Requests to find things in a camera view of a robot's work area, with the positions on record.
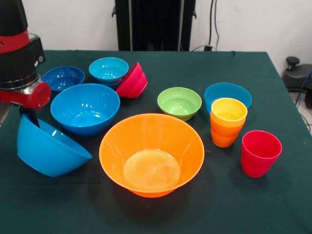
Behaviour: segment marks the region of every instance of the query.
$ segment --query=overturned blue bowl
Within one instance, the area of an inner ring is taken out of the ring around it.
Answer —
[[[41,80],[54,92],[61,92],[84,81],[84,72],[77,67],[57,67],[43,75]]]
[[[100,58],[89,66],[90,74],[109,87],[117,87],[128,70],[129,65],[125,60],[114,57]]]
[[[38,119],[40,128],[22,115],[17,137],[18,156],[27,165],[50,177],[69,173],[92,156],[78,143]]]
[[[119,106],[119,96],[113,89],[101,84],[80,84],[54,98],[51,114],[67,131],[93,137],[113,122]]]
[[[232,83],[216,83],[210,85],[205,91],[205,103],[210,114],[212,103],[219,98],[234,98],[241,101],[247,108],[252,104],[251,94],[242,86]]]

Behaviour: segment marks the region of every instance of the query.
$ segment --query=orange bowl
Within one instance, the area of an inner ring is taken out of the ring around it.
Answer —
[[[163,114],[124,119],[104,136],[99,160],[107,176],[143,197],[160,197],[189,182],[204,162],[198,133]]]

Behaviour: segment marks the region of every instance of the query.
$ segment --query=stacked cups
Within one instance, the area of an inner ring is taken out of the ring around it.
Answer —
[[[210,114],[214,144],[222,148],[231,146],[244,126],[247,112],[247,107],[236,99],[225,97],[214,101]]]

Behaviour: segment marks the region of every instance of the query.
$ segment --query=red cup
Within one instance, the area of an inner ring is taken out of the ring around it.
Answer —
[[[242,169],[252,178],[262,177],[282,153],[282,143],[271,133],[250,131],[242,140]]]
[[[146,76],[141,65],[137,62],[122,80],[116,92],[121,98],[138,98],[146,85]]]

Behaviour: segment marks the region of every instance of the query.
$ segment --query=green bowl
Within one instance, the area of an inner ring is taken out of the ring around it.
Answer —
[[[191,89],[174,87],[162,91],[157,103],[163,113],[188,121],[200,109],[202,100]]]

